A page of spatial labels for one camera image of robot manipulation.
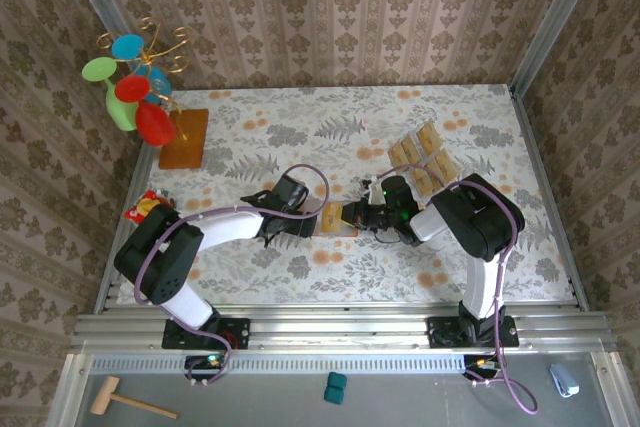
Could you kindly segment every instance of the gray floor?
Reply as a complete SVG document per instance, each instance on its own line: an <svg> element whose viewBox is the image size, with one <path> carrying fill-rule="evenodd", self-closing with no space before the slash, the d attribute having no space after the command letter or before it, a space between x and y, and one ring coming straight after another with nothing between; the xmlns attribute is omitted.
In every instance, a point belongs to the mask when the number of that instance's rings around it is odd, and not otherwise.
<svg viewBox="0 0 640 427"><path fill-rule="evenodd" d="M548 366L562 360L580 393L561 398ZM342 405L322 399L325 375L229 375L207 388L190 387L177 375L122 376L117 392L179 412L178 420L113 403L104 416L89 413L104 376L91 376L76 427L409 427L409 426L598 426L611 425L588 355L518 356L510 374L538 398L540 412L527 416L504 386L472 389L460 376L350 375Z"/></svg>

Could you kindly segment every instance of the wooden board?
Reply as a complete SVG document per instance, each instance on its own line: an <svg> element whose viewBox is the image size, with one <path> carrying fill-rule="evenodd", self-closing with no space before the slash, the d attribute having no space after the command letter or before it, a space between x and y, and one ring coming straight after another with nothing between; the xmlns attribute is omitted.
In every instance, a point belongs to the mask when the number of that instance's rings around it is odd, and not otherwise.
<svg viewBox="0 0 640 427"><path fill-rule="evenodd" d="M160 151L158 167L160 169L199 169L202 165L202 151L207 134L209 111L207 109L183 110L170 114L171 120L176 121L179 116L180 127L186 139L178 132L175 138Z"/></svg>

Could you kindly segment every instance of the patterned wallpaper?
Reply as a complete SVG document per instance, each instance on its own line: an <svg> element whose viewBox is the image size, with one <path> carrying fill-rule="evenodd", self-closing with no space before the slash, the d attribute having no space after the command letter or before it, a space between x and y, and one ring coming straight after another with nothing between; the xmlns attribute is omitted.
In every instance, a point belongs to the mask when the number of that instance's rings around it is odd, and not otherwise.
<svg viewBox="0 0 640 427"><path fill-rule="evenodd" d="M0 0L0 425L46 420L95 301L137 147L82 65L88 0Z"/></svg>
<svg viewBox="0 0 640 427"><path fill-rule="evenodd" d="M185 88L508 83L551 0L115 0L196 33Z"/></svg>
<svg viewBox="0 0 640 427"><path fill-rule="evenodd" d="M579 0L525 105L592 307L640 398L640 0Z"/></svg>

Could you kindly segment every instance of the purple cable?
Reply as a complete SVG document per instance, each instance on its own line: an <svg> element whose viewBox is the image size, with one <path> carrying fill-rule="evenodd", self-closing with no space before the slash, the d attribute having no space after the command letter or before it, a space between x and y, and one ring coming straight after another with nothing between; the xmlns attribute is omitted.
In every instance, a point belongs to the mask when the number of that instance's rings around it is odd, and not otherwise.
<svg viewBox="0 0 640 427"><path fill-rule="evenodd" d="M151 264L151 260L153 259L153 257L156 255L156 253L160 249L160 246L169 238L169 236L173 233L174 230L176 230L178 227L180 227L182 224L184 224L186 222L190 222L192 220L200 220L200 219L203 219L203 218L206 218L206 217L213 217L213 216L220 215L220 214L229 214L231 212L257 212L257 213L260 213L260 214L275 215L277 217L282 217L282 218L285 218L285 219L292 219L292 220L309 219L311 217L315 217L320 212L322 212L322 209L324 208L324 206L327 204L327 201L329 200L329 181L327 180L325 175L320 170L318 170L317 168L315 168L314 166L309 165L309 164L296 164L296 165L293 165L293 166L289 167L287 170L285 170L283 175L288 174L289 172L291 172L294 169L298 169L298 168L302 168L302 167L304 167L306 169L313 170L316 174L318 174L320 176L320 178L322 179L322 182L324 182L326 194L325 194L324 200L322 201L322 205L320 205L320 207L318 207L318 209L316 209L315 211L313 211L311 213L302 214L302 215L294 215L294 214L285 214L284 212L278 212L276 210L269 210L269 209L263 209L263 208L260 208L260 207L252 207L252 206L250 206L250 207L244 207L244 206L240 206L240 207L237 207L237 206L236 207L223 207L223 208L220 208L220 209L212 209L212 210L207 210L205 212L200 212L198 214L189 215L187 217L184 217L184 218L178 220L177 222L172 224L160 236L160 238L156 241L154 246L149 251L149 254L147 254L147 257L144 259L144 262L142 262L142 266L140 267L140 270L138 271L138 275L136 277L136 281L135 281L134 287L133 287L133 296L134 296L136 302L138 304L140 304L140 305L146 305L148 303L140 295L140 286L142 284L142 279L144 278L145 274L147 273L147 269L149 268L149 265ZM228 364L229 356L231 355L230 353L233 350L231 348L231 345L229 344L229 342L227 342L227 339L225 339L224 337L221 337L219 335L213 334L211 332L205 332L205 331L202 331L202 330L194 329L193 327L190 327L189 325L185 324L184 322L180 321L179 319L174 318L173 314L171 312L169 312L168 310L166 310L161 305L158 305L158 307L160 307L160 309L162 309L170 318L172 318L173 321L176 324L178 324L181 328L183 328L187 332L190 332L190 333L195 334L195 335L200 335L202 337L209 337L209 338L215 339L218 342L220 342L222 345L224 345L224 348L225 348L225 361L222 364L220 370L215 375L213 375L207 381L207 384L205 384L205 385L208 385L208 384L211 384L211 383L215 382L222 375L222 373L224 372L225 367Z"/></svg>
<svg viewBox="0 0 640 427"><path fill-rule="evenodd" d="M380 175L377 175L376 177L378 177L379 179L386 177L387 175L395 172L396 170L400 170L400 169L407 169L407 168L412 168L412 169L420 169L420 170L424 170L427 174L431 175L431 177L433 177L434 179L436 179L438 182L440 182L440 185L442 185L444 187L445 182L442 180L442 177L440 177L438 174L436 174L433 170L431 170L429 167L427 167L426 165L420 165L420 164L405 164L405 165L399 165L398 167L394 167L393 169L389 169L386 172L383 172Z"/></svg>
<svg viewBox="0 0 640 427"><path fill-rule="evenodd" d="M516 402L516 404L518 404L518 407L520 407L520 409L522 409L523 412L529 415L535 415L538 413L538 402L536 398L531 393L531 391L527 389L524 385L522 385L520 382L509 379L509 376L507 375L507 365L504 359L504 354L500 349L499 304L500 304L500 298L502 297L502 280L504 279L504 264L506 263L507 257L511 253L511 249L513 248L513 246L518 240L518 226L516 224L516 219L514 218L509 208L504 204L504 202L502 202L502 200L500 200L500 198L497 195L495 195L486 187L480 184L476 184L475 182L470 182L468 180L461 180L459 182L454 182L453 184L449 185L448 188L452 189L459 185L465 185L467 187L471 187L475 190L482 192L484 195L489 197L491 200L495 202L495 204L498 207L500 207L500 210L502 210L502 212L504 212L504 214L507 216L507 219L509 219L509 224L511 224L511 241L509 242L509 245L507 245L507 247L500 253L500 257L498 259L498 279L496 283L496 292L495 292L495 295L493 296L494 341L496 344L496 357L498 358L498 364L500 365L502 377L497 377L492 380L494 382L504 382L507 385L507 389L509 389L509 393L511 394L511 397L513 397L513 400ZM519 386L529 396L529 398L533 402L532 409L529 409L526 405L522 403L522 401L518 398L518 395L516 394L516 392L513 390L512 384Z"/></svg>

